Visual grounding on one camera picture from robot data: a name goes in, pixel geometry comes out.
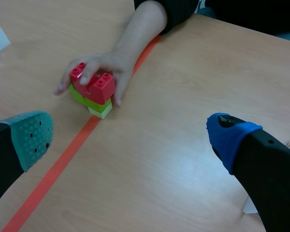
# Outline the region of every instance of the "light green lego brick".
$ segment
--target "light green lego brick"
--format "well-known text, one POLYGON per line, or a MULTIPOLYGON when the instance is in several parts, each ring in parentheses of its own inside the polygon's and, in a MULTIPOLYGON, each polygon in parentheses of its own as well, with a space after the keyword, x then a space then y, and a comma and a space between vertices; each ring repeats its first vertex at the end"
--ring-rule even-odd
POLYGON ((98 113, 102 113, 108 106, 111 104, 111 99, 107 100, 104 105, 96 104, 95 102, 85 98, 86 106, 90 109, 97 111, 98 113))
POLYGON ((107 116, 107 114, 111 111, 112 108, 113 108, 112 103, 110 103, 102 113, 99 113, 99 112, 88 107, 89 112, 91 112, 93 115, 95 115, 101 119, 104 119, 107 116))
POLYGON ((74 88, 73 84, 71 83, 70 86, 69 86, 69 90, 70 90, 70 93, 73 97, 73 99, 76 101, 76 102, 79 102, 81 103, 82 105, 86 105, 86 102, 85 102, 85 98, 79 93, 77 92, 77 90, 74 88))

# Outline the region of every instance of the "orange tape line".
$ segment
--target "orange tape line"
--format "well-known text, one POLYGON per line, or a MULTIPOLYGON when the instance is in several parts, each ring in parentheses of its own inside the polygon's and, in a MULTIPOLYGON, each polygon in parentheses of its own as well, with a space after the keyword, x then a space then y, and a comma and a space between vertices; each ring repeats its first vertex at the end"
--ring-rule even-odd
MULTIPOLYGON (((144 49, 139 59, 135 63, 133 74, 139 69, 142 65, 148 54, 152 51, 154 46, 158 43, 161 36, 157 36, 153 39, 148 46, 144 49)), ((39 182, 39 184, 35 187, 33 192, 28 196, 28 198, 21 205, 19 210, 14 214, 11 220, 6 224, 3 228, 2 232, 17 232, 20 228, 25 224, 29 216, 35 210, 35 208, 39 205, 43 197, 50 190, 52 185, 61 175, 63 170, 67 167, 70 161, 73 159, 77 151, 81 148, 83 143, 86 141, 88 136, 92 133, 92 131, 96 128, 98 123, 100 122, 100 118, 96 116, 91 116, 88 122, 83 126, 83 128, 79 131, 76 137, 72 140, 69 146, 65 149, 56 163, 48 170, 43 179, 39 182)))

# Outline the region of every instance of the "black sleeve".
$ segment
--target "black sleeve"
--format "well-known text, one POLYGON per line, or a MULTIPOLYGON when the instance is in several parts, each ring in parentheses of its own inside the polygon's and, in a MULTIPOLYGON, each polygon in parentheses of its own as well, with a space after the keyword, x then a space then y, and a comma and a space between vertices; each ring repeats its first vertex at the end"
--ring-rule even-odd
MULTIPOLYGON (((138 8, 147 0, 134 0, 135 8, 138 8)), ((168 33, 173 27, 186 21, 197 9, 199 0, 155 0, 166 10, 168 23, 161 35, 168 33)))

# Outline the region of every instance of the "blue rubber tip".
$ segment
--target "blue rubber tip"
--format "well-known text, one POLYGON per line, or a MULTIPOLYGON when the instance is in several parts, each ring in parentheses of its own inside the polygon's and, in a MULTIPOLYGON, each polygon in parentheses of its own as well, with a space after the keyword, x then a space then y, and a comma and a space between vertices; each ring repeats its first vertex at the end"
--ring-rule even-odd
POLYGON ((11 128, 12 142, 20 165, 27 172, 50 148, 53 120, 44 111, 32 111, 0 120, 11 128))
POLYGON ((218 152, 223 165, 232 175, 234 160, 243 139, 248 134, 263 128, 252 122, 238 123, 224 128, 219 124, 218 117, 225 115, 229 114, 215 113, 211 115, 207 119, 206 125, 210 144, 218 152))

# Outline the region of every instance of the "table surface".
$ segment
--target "table surface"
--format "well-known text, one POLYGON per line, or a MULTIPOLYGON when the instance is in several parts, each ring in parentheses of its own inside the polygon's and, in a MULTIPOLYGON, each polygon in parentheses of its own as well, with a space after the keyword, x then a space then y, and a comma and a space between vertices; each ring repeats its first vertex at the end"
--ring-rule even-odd
MULTIPOLYGON (((0 119, 41 109, 51 149, 0 201, 0 230, 90 118, 52 95, 73 58, 110 49, 131 0, 0 0, 0 119)), ((247 194, 211 150, 206 119, 226 112, 290 138, 290 42, 194 15, 156 45, 123 106, 101 121, 22 232, 263 232, 247 194)))

